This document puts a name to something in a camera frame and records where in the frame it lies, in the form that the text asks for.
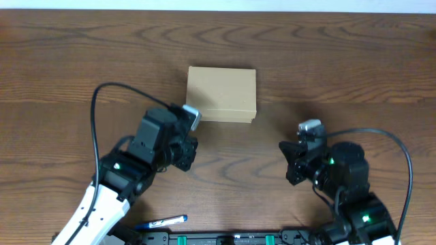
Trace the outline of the brown cardboard box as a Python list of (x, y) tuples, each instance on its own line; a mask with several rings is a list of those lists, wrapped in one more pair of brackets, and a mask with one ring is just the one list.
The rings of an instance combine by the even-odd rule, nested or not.
[(186, 104), (203, 121), (251, 123), (257, 114), (256, 70), (191, 66)]

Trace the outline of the blue capped white marker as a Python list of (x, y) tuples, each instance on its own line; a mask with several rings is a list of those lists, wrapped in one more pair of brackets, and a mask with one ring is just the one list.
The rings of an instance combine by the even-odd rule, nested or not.
[(142, 223), (135, 226), (135, 229), (155, 229), (159, 227), (166, 227), (169, 225), (175, 225), (179, 223), (184, 223), (188, 220), (188, 216), (186, 214), (180, 216), (174, 216), (170, 218), (165, 218), (161, 220), (149, 221), (146, 223)]

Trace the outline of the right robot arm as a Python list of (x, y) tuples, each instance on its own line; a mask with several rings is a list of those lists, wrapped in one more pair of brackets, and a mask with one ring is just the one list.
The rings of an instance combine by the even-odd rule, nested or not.
[(310, 244), (398, 244), (399, 229), (382, 201), (370, 191), (369, 163), (353, 142), (328, 145), (318, 120), (299, 124), (298, 142), (279, 142), (286, 178), (305, 180), (328, 205), (333, 220), (309, 234)]

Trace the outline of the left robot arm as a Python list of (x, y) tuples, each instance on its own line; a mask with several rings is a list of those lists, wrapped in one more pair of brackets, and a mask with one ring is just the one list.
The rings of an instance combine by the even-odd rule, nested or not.
[(201, 118), (199, 110), (172, 104), (146, 111), (126, 150), (116, 145), (99, 161), (99, 171), (77, 210), (53, 244), (99, 244), (152, 185), (157, 172), (173, 165), (187, 172), (198, 141), (189, 136)]

